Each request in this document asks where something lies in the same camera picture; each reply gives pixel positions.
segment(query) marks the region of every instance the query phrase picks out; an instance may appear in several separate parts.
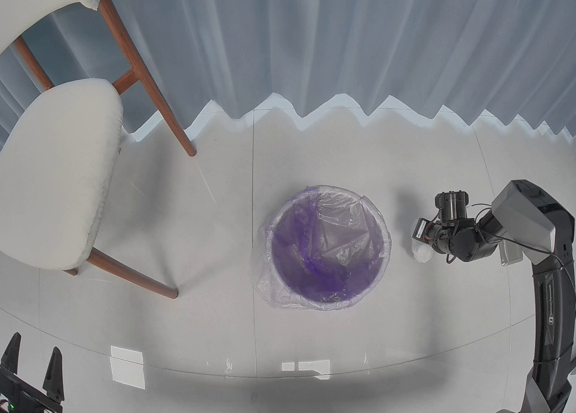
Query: clear plastic trash bag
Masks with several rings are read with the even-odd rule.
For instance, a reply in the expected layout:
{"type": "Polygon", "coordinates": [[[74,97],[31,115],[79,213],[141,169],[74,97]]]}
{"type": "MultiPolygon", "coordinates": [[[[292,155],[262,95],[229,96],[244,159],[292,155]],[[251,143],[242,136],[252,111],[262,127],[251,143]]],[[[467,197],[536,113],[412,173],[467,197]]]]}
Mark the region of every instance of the clear plastic trash bag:
{"type": "Polygon", "coordinates": [[[391,247],[384,218],[368,198],[308,187],[260,228],[250,275],[273,308],[344,309],[376,287],[391,247]]]}

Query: curtain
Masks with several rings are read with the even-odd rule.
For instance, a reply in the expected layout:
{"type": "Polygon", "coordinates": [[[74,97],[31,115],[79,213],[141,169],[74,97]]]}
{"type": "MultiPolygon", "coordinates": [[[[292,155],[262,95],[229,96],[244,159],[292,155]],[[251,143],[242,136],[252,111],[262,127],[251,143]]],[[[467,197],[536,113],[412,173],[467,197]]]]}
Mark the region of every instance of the curtain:
{"type": "MultiPolygon", "coordinates": [[[[419,114],[576,134],[574,0],[113,0],[183,128],[209,100],[233,118],[270,93],[305,116],[347,93],[366,114],[388,95],[419,114]]],[[[100,15],[80,4],[24,38],[55,84],[128,70],[100,15]]],[[[0,55],[0,143],[39,94],[13,49],[0,55]]],[[[124,127],[155,107],[139,84],[124,127]]]]}

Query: white chair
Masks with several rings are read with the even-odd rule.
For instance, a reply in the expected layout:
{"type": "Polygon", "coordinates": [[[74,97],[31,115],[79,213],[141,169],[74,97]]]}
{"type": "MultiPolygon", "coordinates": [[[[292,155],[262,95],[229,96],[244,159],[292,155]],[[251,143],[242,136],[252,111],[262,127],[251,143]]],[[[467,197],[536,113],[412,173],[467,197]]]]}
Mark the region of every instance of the white chair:
{"type": "Polygon", "coordinates": [[[167,287],[93,248],[120,141],[120,94],[140,80],[189,155],[178,125],[111,0],[0,0],[0,52],[12,42],[46,89],[25,110],[0,151],[0,251],[43,269],[76,275],[84,261],[176,298],[167,287]],[[131,69],[112,85],[84,79],[54,87],[21,38],[47,14],[80,2],[99,9],[131,69]]]}

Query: white seat cushion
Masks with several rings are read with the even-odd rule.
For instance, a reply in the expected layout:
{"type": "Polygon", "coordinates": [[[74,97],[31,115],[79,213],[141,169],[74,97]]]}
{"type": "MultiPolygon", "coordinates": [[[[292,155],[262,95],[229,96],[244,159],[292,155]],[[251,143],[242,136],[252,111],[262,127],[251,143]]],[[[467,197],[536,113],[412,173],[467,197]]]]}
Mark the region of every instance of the white seat cushion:
{"type": "Polygon", "coordinates": [[[118,155],[122,102],[106,80],[43,92],[0,151],[0,251],[71,269],[96,239],[118,155]]]}

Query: crumpled plastic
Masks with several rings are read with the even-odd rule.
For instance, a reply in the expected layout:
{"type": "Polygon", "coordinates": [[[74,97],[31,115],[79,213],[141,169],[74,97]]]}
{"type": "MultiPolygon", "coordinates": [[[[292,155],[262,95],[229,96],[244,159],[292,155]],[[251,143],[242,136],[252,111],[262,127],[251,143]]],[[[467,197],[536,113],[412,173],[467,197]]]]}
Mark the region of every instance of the crumpled plastic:
{"type": "Polygon", "coordinates": [[[260,228],[250,277],[273,308],[349,308],[378,285],[391,248],[384,218],[368,198],[308,187],[260,228]]]}

